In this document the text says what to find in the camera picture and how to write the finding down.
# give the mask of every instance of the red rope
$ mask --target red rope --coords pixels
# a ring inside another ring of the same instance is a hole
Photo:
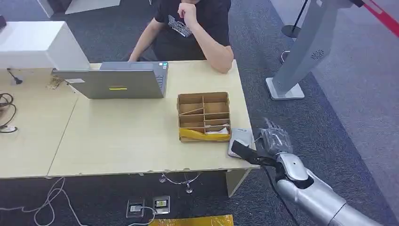
[[[399,23],[372,0],[363,0],[363,2],[364,7],[399,38]]]

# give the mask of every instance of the laptop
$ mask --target laptop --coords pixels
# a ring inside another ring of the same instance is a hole
[[[168,62],[103,62],[99,70],[53,70],[89,99],[164,98]]]

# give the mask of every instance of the floor socket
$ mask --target floor socket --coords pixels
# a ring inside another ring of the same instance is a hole
[[[170,213],[170,196],[157,196],[152,199],[152,207],[156,210],[156,214]]]
[[[144,217],[145,199],[128,200],[128,208],[126,210],[126,218],[142,218]]]

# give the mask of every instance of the man's hand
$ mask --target man's hand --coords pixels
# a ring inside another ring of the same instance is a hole
[[[184,22],[190,30],[198,25],[197,8],[195,8],[194,4],[180,3],[177,12],[180,15],[180,18],[184,18]]]

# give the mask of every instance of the speaker grille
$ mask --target speaker grille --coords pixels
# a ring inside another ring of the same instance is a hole
[[[318,49],[312,53],[311,59],[318,60],[318,59],[322,58],[323,56],[324,56],[324,50]]]

